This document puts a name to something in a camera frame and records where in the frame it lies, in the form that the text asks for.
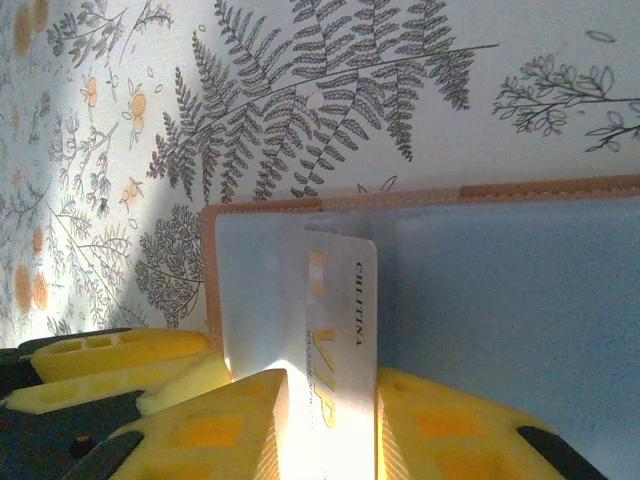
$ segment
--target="wallpaper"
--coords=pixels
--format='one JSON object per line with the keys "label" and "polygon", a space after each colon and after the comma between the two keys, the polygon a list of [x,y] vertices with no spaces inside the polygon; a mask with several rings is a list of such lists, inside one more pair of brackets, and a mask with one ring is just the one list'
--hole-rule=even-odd
{"label": "wallpaper", "polygon": [[206,329],[207,203],[638,173],[635,2],[0,0],[0,347]]}

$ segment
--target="white card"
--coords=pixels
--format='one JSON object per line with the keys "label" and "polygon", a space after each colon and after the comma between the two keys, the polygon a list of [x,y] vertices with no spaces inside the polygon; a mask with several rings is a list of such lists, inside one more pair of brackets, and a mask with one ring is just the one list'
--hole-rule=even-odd
{"label": "white card", "polygon": [[293,368],[283,478],[374,480],[376,248],[359,238],[289,233],[282,358]]}

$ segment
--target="card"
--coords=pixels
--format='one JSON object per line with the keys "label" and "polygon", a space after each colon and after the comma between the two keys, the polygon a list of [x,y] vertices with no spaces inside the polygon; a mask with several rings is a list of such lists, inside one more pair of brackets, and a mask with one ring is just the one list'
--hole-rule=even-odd
{"label": "card", "polygon": [[291,328],[283,359],[294,368],[283,478],[374,480],[376,248],[369,240],[302,229],[286,237]]}

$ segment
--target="floral wallpaper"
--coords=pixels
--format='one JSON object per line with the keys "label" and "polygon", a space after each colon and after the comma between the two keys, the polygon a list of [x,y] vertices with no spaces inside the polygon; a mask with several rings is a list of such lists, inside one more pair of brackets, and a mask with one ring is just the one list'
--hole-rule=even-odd
{"label": "floral wallpaper", "polygon": [[206,330],[207,203],[640,170],[630,0],[0,0],[0,347]]}

